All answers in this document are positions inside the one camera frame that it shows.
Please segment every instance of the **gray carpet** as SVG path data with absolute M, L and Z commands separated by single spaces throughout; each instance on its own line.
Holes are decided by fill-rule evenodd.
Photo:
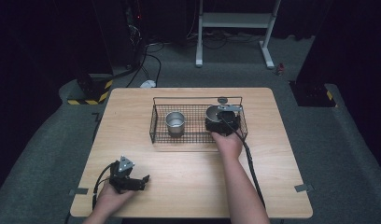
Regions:
M 327 85 L 335 108 L 298 107 L 289 87 L 295 80 L 313 39 L 272 39 L 275 63 L 286 67 L 276 76 L 265 67 L 257 42 L 227 43 L 204 51 L 203 68 L 195 68 L 195 47 L 165 45 L 150 54 L 162 61 L 158 88 L 268 87 L 273 90 L 314 215 L 285 223 L 381 223 L 381 169 L 346 110 L 340 92 Z M 209 47 L 221 42 L 205 41 Z M 161 46 L 151 46 L 149 51 Z M 147 57 L 145 68 L 156 78 L 159 64 Z M 132 75 L 115 79 L 112 88 L 125 87 Z M 140 72 L 130 86 L 145 80 Z M 66 96 L 76 84 L 64 85 L 62 106 L 35 133 L 0 190 L 0 223 L 64 223 L 92 147 L 95 115 L 102 105 L 68 105 Z M 68 223 L 83 219 L 70 217 Z M 120 223 L 111 219 L 109 223 Z

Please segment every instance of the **hand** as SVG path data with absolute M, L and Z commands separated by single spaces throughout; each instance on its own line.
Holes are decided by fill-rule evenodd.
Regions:
M 218 151 L 222 156 L 222 159 L 236 159 L 238 160 L 241 150 L 243 148 L 243 142 L 235 133 L 231 133 L 228 136 L 222 136 L 219 133 L 211 133 L 217 144 Z
M 136 191 L 128 190 L 121 194 L 106 181 L 97 198 L 94 210 L 84 223 L 104 223 L 112 214 L 117 212 Z

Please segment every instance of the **human arm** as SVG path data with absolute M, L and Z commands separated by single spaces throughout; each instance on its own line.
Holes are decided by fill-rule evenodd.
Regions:
M 106 181 L 98 195 L 97 204 L 83 224 L 105 223 L 108 218 L 118 211 L 135 193 L 136 191 L 128 190 L 119 194 L 115 188 Z
M 232 133 L 211 133 L 222 158 L 229 212 L 232 224 L 270 223 L 260 197 L 238 160 L 243 143 Z

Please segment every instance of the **stainless steel cup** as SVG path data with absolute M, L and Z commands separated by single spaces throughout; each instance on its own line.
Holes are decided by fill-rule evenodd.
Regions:
M 179 111 L 173 111 L 166 115 L 165 123 L 171 137 L 178 138 L 185 132 L 185 116 Z

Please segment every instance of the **black wire rack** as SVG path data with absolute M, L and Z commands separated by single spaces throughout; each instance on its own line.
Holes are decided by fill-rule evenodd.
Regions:
M 155 97 L 153 98 L 153 108 L 152 117 L 150 122 L 149 135 L 152 143 L 214 143 L 213 138 L 209 131 L 205 128 L 205 112 L 211 105 L 225 105 L 225 104 L 166 104 L 173 100 L 180 100 L 183 103 L 187 101 L 201 101 L 209 100 L 211 102 L 228 99 L 231 101 L 237 100 L 238 104 L 230 104 L 235 106 L 240 106 L 242 109 L 240 111 L 234 112 L 239 118 L 239 128 L 242 131 L 244 138 L 247 136 L 247 126 L 246 119 L 244 115 L 244 108 L 241 106 L 241 97 L 190 97 L 190 98 L 179 98 L 179 97 Z M 181 137 L 170 136 L 167 125 L 165 123 L 165 117 L 168 113 L 178 111 L 182 113 L 185 117 L 185 130 Z

